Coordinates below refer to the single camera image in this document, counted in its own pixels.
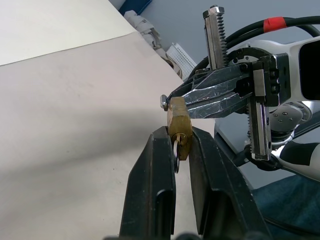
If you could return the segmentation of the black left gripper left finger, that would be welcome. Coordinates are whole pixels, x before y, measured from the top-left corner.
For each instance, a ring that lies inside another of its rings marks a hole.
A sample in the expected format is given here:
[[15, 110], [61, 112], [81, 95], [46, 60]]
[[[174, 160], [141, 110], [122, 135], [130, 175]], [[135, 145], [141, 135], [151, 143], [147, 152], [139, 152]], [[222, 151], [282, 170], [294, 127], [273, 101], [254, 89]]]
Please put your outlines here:
[[176, 181], [165, 126], [152, 132], [127, 181], [119, 238], [170, 240], [174, 233]]

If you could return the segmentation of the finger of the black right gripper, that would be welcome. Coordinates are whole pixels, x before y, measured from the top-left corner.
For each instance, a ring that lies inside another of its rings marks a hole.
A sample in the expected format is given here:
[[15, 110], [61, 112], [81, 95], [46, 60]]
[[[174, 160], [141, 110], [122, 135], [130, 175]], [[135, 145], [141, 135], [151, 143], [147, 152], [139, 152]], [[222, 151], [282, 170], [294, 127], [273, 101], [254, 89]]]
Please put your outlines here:
[[186, 100], [211, 100], [228, 93], [241, 97], [253, 91], [253, 64], [250, 62], [198, 73], [169, 95]]
[[191, 79], [184, 82], [184, 87], [184, 101], [191, 119], [226, 117], [245, 106], [254, 91], [248, 78]]

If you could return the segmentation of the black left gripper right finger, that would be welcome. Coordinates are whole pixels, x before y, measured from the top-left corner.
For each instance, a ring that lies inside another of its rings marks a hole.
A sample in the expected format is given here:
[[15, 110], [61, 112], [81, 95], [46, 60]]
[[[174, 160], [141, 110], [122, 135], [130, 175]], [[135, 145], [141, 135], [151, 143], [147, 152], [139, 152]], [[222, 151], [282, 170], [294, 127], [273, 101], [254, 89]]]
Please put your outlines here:
[[193, 128], [190, 182], [204, 240], [272, 240], [243, 175], [209, 132]]

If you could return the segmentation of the brass padlock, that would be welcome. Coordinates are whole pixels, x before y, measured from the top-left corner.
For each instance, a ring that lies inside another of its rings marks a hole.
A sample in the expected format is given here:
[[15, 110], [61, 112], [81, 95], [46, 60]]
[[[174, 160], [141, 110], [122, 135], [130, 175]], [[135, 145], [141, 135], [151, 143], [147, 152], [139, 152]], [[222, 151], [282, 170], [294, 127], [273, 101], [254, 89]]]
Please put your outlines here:
[[193, 137], [192, 122], [184, 97], [160, 96], [160, 106], [167, 112], [167, 133], [172, 143], [178, 141], [178, 156], [185, 161], [190, 153]]

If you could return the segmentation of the silver key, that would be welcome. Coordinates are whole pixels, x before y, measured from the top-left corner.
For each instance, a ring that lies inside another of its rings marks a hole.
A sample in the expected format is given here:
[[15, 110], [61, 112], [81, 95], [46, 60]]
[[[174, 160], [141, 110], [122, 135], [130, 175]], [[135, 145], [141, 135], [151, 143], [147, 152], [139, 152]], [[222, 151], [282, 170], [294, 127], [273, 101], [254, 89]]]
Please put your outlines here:
[[180, 168], [180, 146], [181, 146], [180, 141], [181, 141], [181, 135], [177, 134], [173, 142], [174, 170], [176, 173], [179, 172], [179, 168]]

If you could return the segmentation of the white ridged plastic part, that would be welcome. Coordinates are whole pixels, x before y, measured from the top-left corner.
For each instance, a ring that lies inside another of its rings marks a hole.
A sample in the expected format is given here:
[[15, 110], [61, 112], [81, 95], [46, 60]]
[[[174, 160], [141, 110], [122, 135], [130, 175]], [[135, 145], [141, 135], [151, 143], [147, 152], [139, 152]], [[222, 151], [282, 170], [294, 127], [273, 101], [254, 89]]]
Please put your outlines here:
[[166, 53], [178, 65], [182, 73], [182, 80], [185, 81], [196, 67], [196, 62], [178, 43], [172, 43]]

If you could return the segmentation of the teal fabric cushion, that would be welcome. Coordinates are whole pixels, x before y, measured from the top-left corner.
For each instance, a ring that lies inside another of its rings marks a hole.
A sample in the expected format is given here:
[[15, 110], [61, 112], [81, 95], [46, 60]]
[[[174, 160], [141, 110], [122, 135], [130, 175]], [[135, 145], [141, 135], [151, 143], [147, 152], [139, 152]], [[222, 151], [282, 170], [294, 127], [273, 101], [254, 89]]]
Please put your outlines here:
[[320, 182], [293, 175], [252, 194], [264, 217], [312, 233], [308, 240], [320, 240]]

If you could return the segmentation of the blue box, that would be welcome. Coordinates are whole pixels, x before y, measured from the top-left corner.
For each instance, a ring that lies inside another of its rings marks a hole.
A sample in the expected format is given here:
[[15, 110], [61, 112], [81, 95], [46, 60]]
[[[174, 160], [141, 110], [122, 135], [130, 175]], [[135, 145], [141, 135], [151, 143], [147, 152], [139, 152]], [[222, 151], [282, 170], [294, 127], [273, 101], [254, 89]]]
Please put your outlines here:
[[135, 11], [136, 14], [140, 15], [152, 1], [153, 0], [125, 0], [118, 11], [121, 15], [124, 15], [125, 12], [128, 11]]

